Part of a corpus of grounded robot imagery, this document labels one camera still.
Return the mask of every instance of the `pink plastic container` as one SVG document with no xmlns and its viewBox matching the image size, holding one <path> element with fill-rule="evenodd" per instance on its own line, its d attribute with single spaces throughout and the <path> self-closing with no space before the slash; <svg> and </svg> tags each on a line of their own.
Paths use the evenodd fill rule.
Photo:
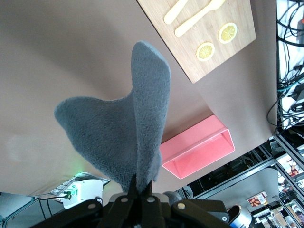
<svg viewBox="0 0 304 228">
<path fill-rule="evenodd" d="M 162 166 L 179 179 L 235 150 L 230 131 L 212 115 L 160 146 Z"/>
</svg>

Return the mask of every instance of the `gray fabric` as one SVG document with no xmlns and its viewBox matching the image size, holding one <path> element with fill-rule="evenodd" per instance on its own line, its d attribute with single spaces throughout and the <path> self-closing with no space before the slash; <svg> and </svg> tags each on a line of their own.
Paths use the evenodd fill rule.
<svg viewBox="0 0 304 228">
<path fill-rule="evenodd" d="M 167 191 L 167 192 L 164 192 L 163 194 L 168 196 L 170 206 L 172 206 L 174 203 L 182 200 L 181 195 L 174 191 Z"/>
<path fill-rule="evenodd" d="M 170 68 L 150 44 L 132 50 L 131 93 L 120 100 L 72 97 L 54 115 L 75 150 L 128 191 L 137 175 L 142 192 L 156 180 L 161 165 L 159 146 L 169 102 Z"/>
</svg>

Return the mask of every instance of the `wire bundle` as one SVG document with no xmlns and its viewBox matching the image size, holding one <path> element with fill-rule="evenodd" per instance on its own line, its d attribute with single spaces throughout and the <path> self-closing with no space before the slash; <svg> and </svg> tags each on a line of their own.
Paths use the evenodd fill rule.
<svg viewBox="0 0 304 228">
<path fill-rule="evenodd" d="M 304 48 L 304 44 L 293 43 L 287 40 L 290 37 L 304 36 L 304 29 L 291 27 L 291 23 L 295 19 L 295 15 L 299 9 L 304 6 L 304 0 L 289 1 L 294 2 L 294 4 L 287 8 L 287 10 L 282 14 L 281 18 L 277 19 L 278 26 L 282 26 L 284 28 L 284 32 L 281 35 L 277 35 L 277 40 L 278 42 L 283 43 L 286 72 L 283 77 L 280 77 L 278 70 L 277 101 L 272 105 L 266 117 L 267 121 L 271 125 L 276 126 L 274 132 L 275 135 L 283 133 L 290 126 L 293 126 L 295 124 L 298 126 L 304 125 L 300 123 L 300 120 L 304 117 L 304 111 L 294 112 L 292 110 L 292 107 L 290 107 L 288 110 L 285 110 L 281 104 L 281 99 L 286 96 L 290 96 L 290 90 L 295 88 L 296 85 L 301 84 L 300 82 L 304 79 L 304 72 L 302 72 L 304 69 L 304 56 L 302 58 L 302 61 L 297 63 L 296 66 L 290 66 L 291 55 L 289 50 L 291 45 Z M 283 23 L 283 17 L 289 12 L 290 17 L 286 23 Z M 269 113 L 275 107 L 275 105 L 277 105 L 277 124 L 269 121 Z"/>
</svg>

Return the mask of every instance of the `cable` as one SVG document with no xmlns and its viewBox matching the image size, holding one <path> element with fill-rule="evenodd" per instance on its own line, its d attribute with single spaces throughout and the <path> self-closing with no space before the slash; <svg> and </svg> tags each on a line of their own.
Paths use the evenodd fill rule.
<svg viewBox="0 0 304 228">
<path fill-rule="evenodd" d="M 49 203 L 48 203 L 48 200 L 47 200 L 47 207 L 48 207 L 48 211 L 49 211 L 50 215 L 53 216 L 51 208 L 50 208 Z"/>
<path fill-rule="evenodd" d="M 52 200 L 52 199 L 59 199 L 59 198 L 70 199 L 71 197 L 72 197 L 71 195 L 66 195 L 66 196 L 57 196 L 57 197 L 51 197 L 51 198 L 39 199 L 39 200 Z"/>
<path fill-rule="evenodd" d="M 282 94 L 277 98 L 276 102 L 271 106 L 271 108 L 269 109 L 269 111 L 268 111 L 268 113 L 267 113 L 267 115 L 266 115 L 266 119 L 267 119 L 268 123 L 270 123 L 271 125 L 276 126 L 276 127 L 278 127 L 277 124 L 274 124 L 274 123 L 270 122 L 270 120 L 269 120 L 269 114 L 270 114 L 271 110 L 274 108 L 274 106 L 275 106 L 275 105 L 279 102 L 279 100 L 283 97 L 283 96 L 282 96 L 283 94 L 284 94 L 284 93 L 282 93 Z"/>
<path fill-rule="evenodd" d="M 286 44 L 289 44 L 289 45 L 292 45 L 292 46 L 296 46 L 296 47 L 300 47 L 300 48 L 304 48 L 304 44 L 297 44 L 297 43 L 293 43 L 293 42 L 290 42 L 290 41 L 287 41 L 279 36 L 277 36 L 277 39 L 286 43 Z"/>
<path fill-rule="evenodd" d="M 72 192 L 71 192 L 71 191 L 50 192 L 50 193 L 46 193 L 46 194 L 35 195 L 35 196 L 29 196 L 29 197 L 38 197 L 38 196 L 56 195 L 56 194 L 67 194 L 67 195 L 71 195 Z"/>
<path fill-rule="evenodd" d="M 42 204 L 41 204 L 41 201 L 40 201 L 40 200 L 39 200 L 39 204 L 40 204 L 40 208 L 41 208 L 41 211 L 42 211 L 44 220 L 46 220 L 47 218 L 46 218 L 46 215 L 44 214 L 44 211 L 43 211 Z"/>
<path fill-rule="evenodd" d="M 289 128 L 290 126 L 293 126 L 294 124 L 297 124 L 297 123 L 299 122 L 297 119 L 291 121 L 290 118 L 294 118 L 294 117 L 297 117 L 297 118 L 304 118 L 304 116 L 295 116 L 295 115 L 292 115 L 292 114 L 289 114 L 289 115 L 281 114 L 281 113 L 280 113 L 280 110 L 278 110 L 278 112 L 277 112 L 277 114 L 279 115 L 278 119 L 279 119 L 279 118 L 282 118 L 282 119 L 284 119 L 284 120 L 283 120 L 281 123 L 279 123 L 279 124 L 274 124 L 274 123 L 270 122 L 270 120 L 269 120 L 269 114 L 270 114 L 271 110 L 274 108 L 274 106 L 275 106 L 276 104 L 278 104 L 278 107 L 280 107 L 284 112 L 287 113 L 287 111 L 285 111 L 285 110 L 281 107 L 281 105 L 278 103 L 279 100 L 280 100 L 280 97 L 279 97 L 279 98 L 277 99 L 277 101 L 272 105 L 272 107 L 269 109 L 269 111 L 268 111 L 268 113 L 267 113 L 267 115 L 266 115 L 267 121 L 268 121 L 271 125 L 276 126 L 276 128 L 275 128 L 275 130 L 274 130 L 274 135 L 280 135 L 280 134 L 284 133 L 286 130 L 288 130 L 288 128 Z"/>
<path fill-rule="evenodd" d="M 293 6 L 295 6 L 295 5 L 296 5 L 296 3 L 293 4 L 292 6 L 288 7 L 287 10 L 282 14 L 282 16 L 281 16 L 281 18 L 279 19 L 279 21 L 281 21 L 281 20 L 283 19 L 283 17 L 285 16 L 285 14 L 286 14 Z"/>
<path fill-rule="evenodd" d="M 304 2 L 304 0 L 288 0 L 288 1 L 293 1 L 293 2 L 297 2 L 297 3 Z"/>
<path fill-rule="evenodd" d="M 291 87 L 293 87 L 294 85 L 298 84 L 300 80 L 301 80 L 301 79 L 299 79 L 299 80 L 297 80 L 296 82 L 292 83 L 292 84 L 291 84 L 289 87 L 287 87 L 287 88 L 277 89 L 277 91 L 278 91 L 278 92 L 282 92 L 282 91 L 288 90 L 288 89 L 290 89 Z"/>
<path fill-rule="evenodd" d="M 304 60 L 302 64 L 299 64 L 290 70 L 289 48 L 288 45 L 285 45 L 284 47 L 285 47 L 284 51 L 285 51 L 286 74 L 283 78 L 280 78 L 278 80 L 278 85 L 277 85 L 278 92 L 282 92 L 284 90 L 290 89 L 296 82 L 299 82 L 301 79 L 304 78 L 304 73 L 301 73 L 304 68 Z"/>
<path fill-rule="evenodd" d="M 285 24 L 283 24 L 282 22 L 280 22 L 279 20 L 276 20 L 277 21 L 277 23 L 280 25 L 280 26 L 283 26 L 284 28 L 286 28 L 286 29 L 289 29 L 289 30 L 294 30 L 294 31 L 298 31 L 298 32 L 302 32 L 302 31 L 304 31 L 304 29 L 298 29 L 298 28 L 292 28 L 292 27 L 290 27 L 290 26 L 288 26 L 288 25 L 285 25 Z"/>
</svg>

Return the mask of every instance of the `wooden cutting board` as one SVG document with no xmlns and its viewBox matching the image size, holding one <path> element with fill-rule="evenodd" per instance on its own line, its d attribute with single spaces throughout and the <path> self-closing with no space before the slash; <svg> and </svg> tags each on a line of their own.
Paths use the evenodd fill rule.
<svg viewBox="0 0 304 228">
<path fill-rule="evenodd" d="M 175 29 L 207 6 L 210 0 L 189 0 L 170 25 L 166 25 L 163 18 L 177 0 L 137 2 L 192 83 L 196 83 L 256 39 L 250 0 L 226 0 L 219 9 L 207 13 L 181 37 L 175 36 Z M 218 32 L 229 22 L 237 25 L 237 35 L 230 43 L 222 44 L 218 40 Z M 196 51 L 204 42 L 213 43 L 215 53 L 210 60 L 201 62 L 196 58 Z"/>
</svg>

